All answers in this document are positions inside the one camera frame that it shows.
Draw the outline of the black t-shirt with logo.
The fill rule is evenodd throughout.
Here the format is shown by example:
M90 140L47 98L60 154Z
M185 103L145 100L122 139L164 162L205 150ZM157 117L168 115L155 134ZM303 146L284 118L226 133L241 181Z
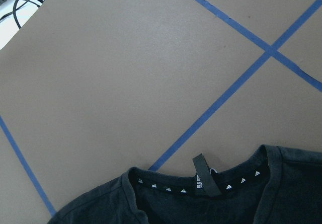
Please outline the black t-shirt with logo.
M261 145L245 162L213 173L210 197L198 176L132 167L79 196L51 223L321 223L321 153Z

